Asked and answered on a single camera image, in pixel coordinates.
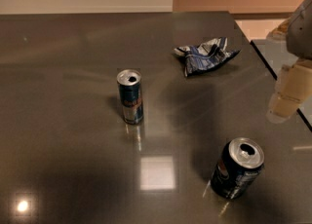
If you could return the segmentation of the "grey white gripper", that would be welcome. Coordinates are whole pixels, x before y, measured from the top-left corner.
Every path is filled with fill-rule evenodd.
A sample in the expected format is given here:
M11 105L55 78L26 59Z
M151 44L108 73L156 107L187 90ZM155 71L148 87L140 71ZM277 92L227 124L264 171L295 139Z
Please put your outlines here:
M312 95L312 0L303 0L291 18L281 22L266 38L286 40L288 52L301 57L293 65L282 66L269 100L266 117L271 123L281 124Z

